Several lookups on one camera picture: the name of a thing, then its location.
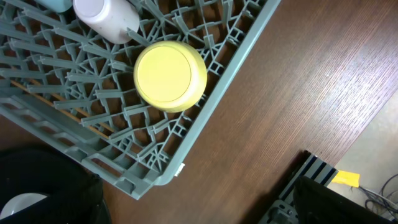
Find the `yellow bowl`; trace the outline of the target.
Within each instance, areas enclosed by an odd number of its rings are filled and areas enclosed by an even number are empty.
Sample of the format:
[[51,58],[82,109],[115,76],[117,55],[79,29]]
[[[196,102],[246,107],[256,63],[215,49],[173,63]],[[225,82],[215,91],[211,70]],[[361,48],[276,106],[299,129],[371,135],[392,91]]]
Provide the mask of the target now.
[[134,64],[138,94],[151,106],[170,113],[191,108],[207,84],[200,53],[179,41],[160,41],[146,47]]

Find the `pink cup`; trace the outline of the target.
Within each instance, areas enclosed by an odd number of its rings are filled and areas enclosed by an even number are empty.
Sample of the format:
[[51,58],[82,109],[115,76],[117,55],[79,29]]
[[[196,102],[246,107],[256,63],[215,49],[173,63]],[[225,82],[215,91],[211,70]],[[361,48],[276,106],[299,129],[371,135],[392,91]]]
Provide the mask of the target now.
[[127,0],[73,0],[78,18],[113,44],[125,44],[130,30],[139,30],[140,18]]

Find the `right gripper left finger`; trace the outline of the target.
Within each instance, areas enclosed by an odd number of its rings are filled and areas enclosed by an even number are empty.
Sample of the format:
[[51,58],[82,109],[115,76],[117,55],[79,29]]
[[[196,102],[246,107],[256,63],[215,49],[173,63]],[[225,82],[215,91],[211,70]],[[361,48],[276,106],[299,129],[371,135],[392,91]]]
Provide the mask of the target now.
[[103,181],[91,175],[3,218],[1,223],[103,223]]

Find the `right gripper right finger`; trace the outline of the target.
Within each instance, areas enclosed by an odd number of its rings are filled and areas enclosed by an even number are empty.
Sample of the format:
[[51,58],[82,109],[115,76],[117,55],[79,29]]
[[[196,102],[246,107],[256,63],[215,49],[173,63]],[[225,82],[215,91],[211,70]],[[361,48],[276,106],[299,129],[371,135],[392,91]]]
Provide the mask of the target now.
[[320,184],[308,184],[299,195],[300,224],[391,224],[386,218],[366,210]]

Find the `grey plate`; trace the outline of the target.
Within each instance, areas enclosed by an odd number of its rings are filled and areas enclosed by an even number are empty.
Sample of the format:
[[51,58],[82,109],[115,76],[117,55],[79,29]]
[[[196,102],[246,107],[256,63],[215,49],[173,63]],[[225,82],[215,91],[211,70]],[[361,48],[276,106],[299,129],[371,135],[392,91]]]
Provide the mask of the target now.
[[21,210],[47,198],[46,195],[38,193],[24,193],[16,195],[6,202],[1,210],[1,219],[7,218]]

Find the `light blue cup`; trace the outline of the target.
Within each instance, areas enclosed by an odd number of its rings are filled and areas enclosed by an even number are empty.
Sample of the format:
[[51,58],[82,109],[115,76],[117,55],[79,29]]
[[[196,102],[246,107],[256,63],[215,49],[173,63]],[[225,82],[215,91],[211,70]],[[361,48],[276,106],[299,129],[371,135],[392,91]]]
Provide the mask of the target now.
[[35,0],[35,2],[56,13],[65,12],[73,6],[72,0]]

